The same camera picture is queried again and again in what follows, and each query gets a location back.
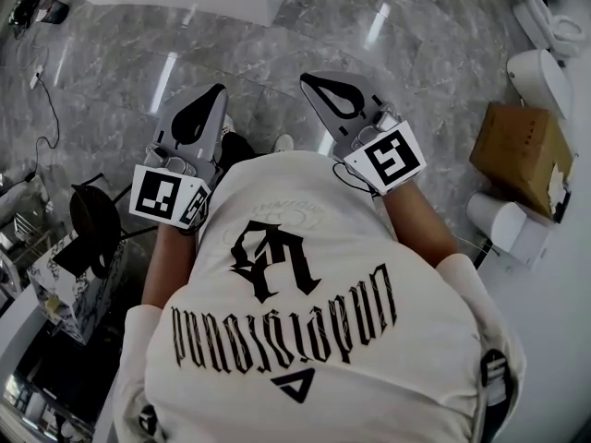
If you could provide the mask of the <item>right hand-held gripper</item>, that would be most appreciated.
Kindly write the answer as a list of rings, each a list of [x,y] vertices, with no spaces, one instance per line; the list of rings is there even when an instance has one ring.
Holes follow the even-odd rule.
[[[355,73],[304,73],[300,87],[336,143],[347,140],[358,120],[371,111],[371,104],[382,104],[369,80]],[[386,103],[354,135],[345,153],[346,168],[380,196],[391,193],[426,168],[409,123]]]

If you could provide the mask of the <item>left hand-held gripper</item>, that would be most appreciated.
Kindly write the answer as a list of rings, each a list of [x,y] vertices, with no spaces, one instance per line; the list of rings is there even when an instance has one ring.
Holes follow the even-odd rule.
[[[199,86],[170,99],[154,133],[157,143],[147,147],[144,163],[135,166],[131,214],[175,228],[199,228],[206,221],[216,177],[211,158],[227,104],[224,85]]]

